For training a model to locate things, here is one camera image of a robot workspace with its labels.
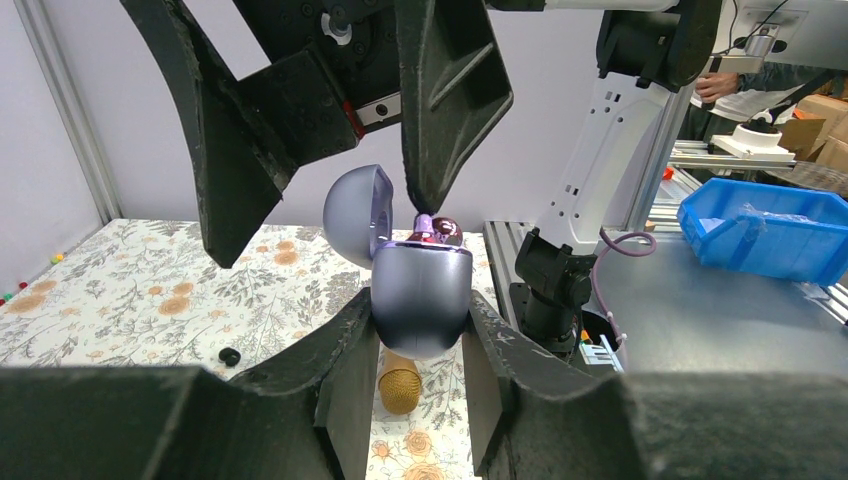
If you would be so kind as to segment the lavender earbud charging case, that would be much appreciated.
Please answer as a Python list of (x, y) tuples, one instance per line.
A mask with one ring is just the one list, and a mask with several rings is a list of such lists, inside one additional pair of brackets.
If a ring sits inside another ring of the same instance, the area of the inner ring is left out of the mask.
[(372, 316), (385, 347), (431, 359), (465, 328), (473, 255), (464, 245), (393, 239), (393, 193), (376, 164), (345, 173), (325, 198), (324, 234), (336, 253), (370, 270)]

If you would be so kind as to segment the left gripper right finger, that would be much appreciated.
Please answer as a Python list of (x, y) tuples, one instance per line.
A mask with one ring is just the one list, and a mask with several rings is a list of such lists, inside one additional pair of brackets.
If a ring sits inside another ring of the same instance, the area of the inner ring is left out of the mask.
[(485, 479), (843, 479), (847, 383), (798, 374), (593, 377), (479, 293), (462, 338), (473, 468)]

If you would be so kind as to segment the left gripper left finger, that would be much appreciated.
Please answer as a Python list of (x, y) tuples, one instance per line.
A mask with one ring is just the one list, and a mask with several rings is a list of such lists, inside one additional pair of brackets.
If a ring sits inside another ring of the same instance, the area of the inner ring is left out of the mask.
[(230, 380), (200, 367), (5, 368), (5, 479), (361, 479), (370, 292)]

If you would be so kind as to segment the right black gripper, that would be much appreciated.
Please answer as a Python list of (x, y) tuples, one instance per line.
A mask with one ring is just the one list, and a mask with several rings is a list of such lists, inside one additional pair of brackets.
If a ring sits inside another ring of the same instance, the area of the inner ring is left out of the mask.
[(357, 109), (397, 93), (399, 76), (406, 188), (420, 213), (441, 209), (514, 99), (482, 1), (238, 1), (270, 62), (240, 90), (184, 2), (122, 6), (177, 108), (203, 246), (222, 268), (281, 201), (296, 165), (357, 146), (368, 130)]

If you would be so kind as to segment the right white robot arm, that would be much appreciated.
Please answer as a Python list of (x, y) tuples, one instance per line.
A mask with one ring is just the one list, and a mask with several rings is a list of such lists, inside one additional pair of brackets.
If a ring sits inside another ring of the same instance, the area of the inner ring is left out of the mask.
[[(377, 165), (332, 186), (324, 232), (371, 272), (377, 333), (392, 352), (429, 359), (464, 330), (471, 254), (431, 224), (461, 168), (513, 103), (490, 10), (542, 12), (552, 1), (240, 1), (269, 65), (237, 78), (181, 1), (124, 9), (162, 72), (194, 171), (207, 254), (231, 267), (303, 166), (401, 127), (417, 217), (392, 236), (393, 186)], [(603, 14), (598, 77), (578, 143), (516, 270), (530, 289), (524, 331), (543, 342), (578, 331), (601, 224), (633, 152), (670, 96), (702, 72), (717, 1), (592, 1)]]

